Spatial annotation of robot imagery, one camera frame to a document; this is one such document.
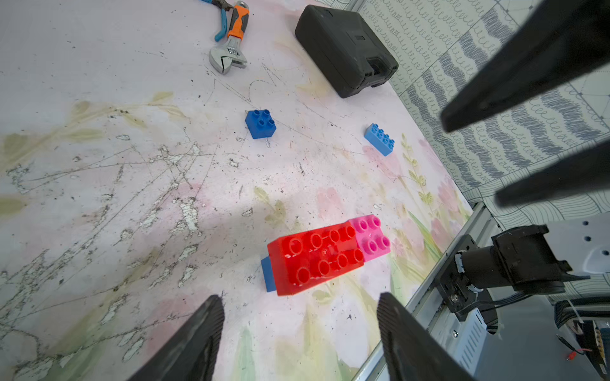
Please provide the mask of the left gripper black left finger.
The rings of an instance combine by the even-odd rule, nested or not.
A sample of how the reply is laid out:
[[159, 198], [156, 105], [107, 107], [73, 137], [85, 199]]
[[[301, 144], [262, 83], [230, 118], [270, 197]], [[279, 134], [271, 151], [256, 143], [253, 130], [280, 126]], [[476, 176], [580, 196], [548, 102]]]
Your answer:
[[222, 298], [211, 295], [132, 380], [211, 380], [225, 320]]

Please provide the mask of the pink lego brick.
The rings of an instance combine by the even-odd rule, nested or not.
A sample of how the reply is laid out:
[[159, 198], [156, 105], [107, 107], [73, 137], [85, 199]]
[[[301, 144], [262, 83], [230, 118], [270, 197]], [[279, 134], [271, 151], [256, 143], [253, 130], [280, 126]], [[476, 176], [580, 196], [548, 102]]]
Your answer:
[[370, 214], [352, 218], [349, 223], [356, 231], [358, 247], [363, 252], [365, 262], [391, 252], [391, 241], [382, 232], [379, 217]]

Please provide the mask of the light blue lego brick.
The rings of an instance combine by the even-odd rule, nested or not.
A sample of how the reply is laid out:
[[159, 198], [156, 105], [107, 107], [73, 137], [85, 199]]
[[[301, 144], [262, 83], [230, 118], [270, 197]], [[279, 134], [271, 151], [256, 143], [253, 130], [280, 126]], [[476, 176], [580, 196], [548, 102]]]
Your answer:
[[364, 138], [384, 157], [393, 152], [395, 141], [378, 124], [371, 124], [365, 130]]

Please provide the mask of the red lego brick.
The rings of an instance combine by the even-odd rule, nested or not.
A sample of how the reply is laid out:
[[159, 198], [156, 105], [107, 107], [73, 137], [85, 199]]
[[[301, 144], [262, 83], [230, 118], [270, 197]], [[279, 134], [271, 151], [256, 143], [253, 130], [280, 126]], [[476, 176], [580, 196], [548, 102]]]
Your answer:
[[350, 222], [280, 237], [268, 244], [276, 293], [298, 294], [365, 263]]

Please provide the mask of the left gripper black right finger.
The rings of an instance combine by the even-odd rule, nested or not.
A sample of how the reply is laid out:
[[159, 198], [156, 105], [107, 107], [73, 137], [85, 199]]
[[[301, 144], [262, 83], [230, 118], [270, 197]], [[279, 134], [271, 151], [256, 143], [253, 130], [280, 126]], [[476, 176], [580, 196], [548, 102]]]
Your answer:
[[380, 295], [376, 315], [391, 381], [474, 381], [394, 295]]

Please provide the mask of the small blue lego brick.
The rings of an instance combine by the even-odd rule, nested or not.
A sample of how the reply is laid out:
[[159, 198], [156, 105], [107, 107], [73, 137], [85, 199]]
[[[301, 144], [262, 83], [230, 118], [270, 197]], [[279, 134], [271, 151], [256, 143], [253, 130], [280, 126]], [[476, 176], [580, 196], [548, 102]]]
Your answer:
[[253, 139], [269, 138], [276, 131], [276, 123], [269, 110], [248, 111], [245, 122]]

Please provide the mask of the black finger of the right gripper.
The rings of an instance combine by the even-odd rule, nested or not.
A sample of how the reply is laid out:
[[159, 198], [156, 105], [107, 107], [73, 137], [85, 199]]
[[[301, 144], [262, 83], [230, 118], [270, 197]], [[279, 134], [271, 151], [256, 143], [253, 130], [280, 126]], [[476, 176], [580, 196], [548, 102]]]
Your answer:
[[451, 133], [609, 62], [607, 1], [542, 1], [440, 114]]
[[519, 206], [608, 188], [609, 142], [604, 141], [501, 188], [495, 202]]

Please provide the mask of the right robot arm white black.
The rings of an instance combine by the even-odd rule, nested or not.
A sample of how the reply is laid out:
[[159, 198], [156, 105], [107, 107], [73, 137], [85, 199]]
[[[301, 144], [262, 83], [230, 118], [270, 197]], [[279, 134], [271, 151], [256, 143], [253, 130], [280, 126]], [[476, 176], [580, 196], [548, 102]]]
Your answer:
[[[448, 133], [464, 129], [608, 62], [607, 1], [544, 1], [443, 108], [441, 124]], [[498, 190], [495, 200], [519, 206], [608, 186], [609, 144], [602, 142]], [[567, 282], [608, 271], [608, 214], [582, 223], [515, 227], [494, 236], [488, 247], [458, 254], [455, 262], [480, 289], [562, 293]]]

